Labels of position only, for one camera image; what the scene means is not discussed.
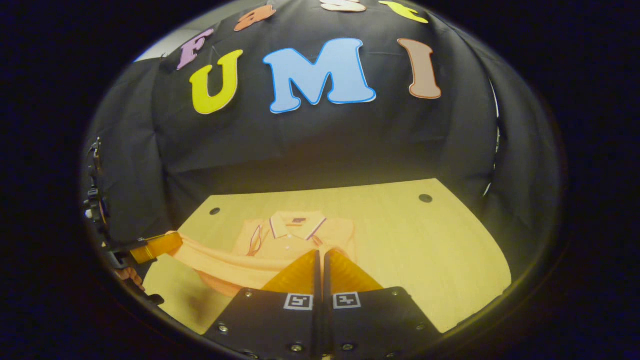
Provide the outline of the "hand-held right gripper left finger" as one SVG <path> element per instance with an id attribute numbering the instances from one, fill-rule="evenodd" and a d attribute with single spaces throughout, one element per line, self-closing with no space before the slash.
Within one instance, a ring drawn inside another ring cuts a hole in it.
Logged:
<path id="1" fill-rule="evenodd" d="M 204 337 L 254 360 L 320 360 L 320 269 L 311 250 L 263 287 L 240 289 Z"/>

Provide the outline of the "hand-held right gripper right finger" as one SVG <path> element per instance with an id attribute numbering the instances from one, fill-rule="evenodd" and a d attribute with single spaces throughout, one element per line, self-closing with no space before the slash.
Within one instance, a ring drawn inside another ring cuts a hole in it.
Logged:
<path id="1" fill-rule="evenodd" d="M 322 298 L 331 360 L 413 360 L 442 337 L 406 289 L 383 287 L 336 249 L 324 256 Z"/>

